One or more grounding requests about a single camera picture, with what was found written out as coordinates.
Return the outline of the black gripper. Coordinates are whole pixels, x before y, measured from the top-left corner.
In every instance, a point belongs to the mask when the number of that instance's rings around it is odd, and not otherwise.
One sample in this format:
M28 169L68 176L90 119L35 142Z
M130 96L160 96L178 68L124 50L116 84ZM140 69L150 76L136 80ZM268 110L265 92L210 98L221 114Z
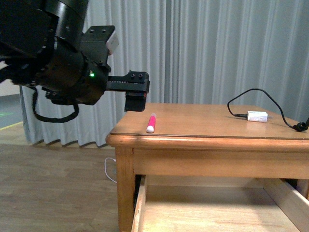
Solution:
M106 89L126 93L125 112L144 111L150 87L147 72L108 77L111 68L106 42L114 32L114 26L92 26L81 35L78 49L55 38L49 62L34 75L35 83L52 103L94 105Z

